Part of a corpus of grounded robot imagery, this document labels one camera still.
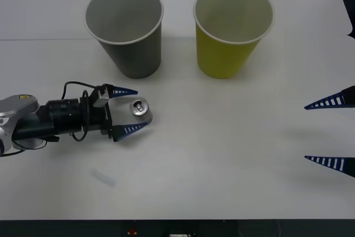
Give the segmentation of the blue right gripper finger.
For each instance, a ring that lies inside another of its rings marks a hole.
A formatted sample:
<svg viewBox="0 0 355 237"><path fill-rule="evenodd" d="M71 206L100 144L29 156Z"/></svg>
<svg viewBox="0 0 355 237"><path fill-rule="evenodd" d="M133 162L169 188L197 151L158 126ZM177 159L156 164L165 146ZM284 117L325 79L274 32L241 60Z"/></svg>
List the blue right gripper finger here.
<svg viewBox="0 0 355 237"><path fill-rule="evenodd" d="M315 101L304 108L305 110L354 108L354 91L354 86L351 86L339 93Z"/></svg>
<svg viewBox="0 0 355 237"><path fill-rule="evenodd" d="M304 158L322 165L324 167L336 170L340 173L355 177L355 158L354 157L318 157L305 155Z"/></svg>

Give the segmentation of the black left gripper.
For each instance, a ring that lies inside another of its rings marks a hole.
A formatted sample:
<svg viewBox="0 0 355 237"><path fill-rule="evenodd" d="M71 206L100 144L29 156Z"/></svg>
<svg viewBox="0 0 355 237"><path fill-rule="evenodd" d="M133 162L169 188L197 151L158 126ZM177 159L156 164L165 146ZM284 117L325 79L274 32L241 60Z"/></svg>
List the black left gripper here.
<svg viewBox="0 0 355 237"><path fill-rule="evenodd" d="M89 131L99 130L102 135L107 135L109 139L118 142L140 131L153 121L152 118L148 120L134 118L128 122L115 123L111 117L109 100L127 95L137 95L138 91L111 84L103 84L103 86L106 89L94 89L91 94L84 90L80 98L84 133L79 140L84 140Z"/></svg>

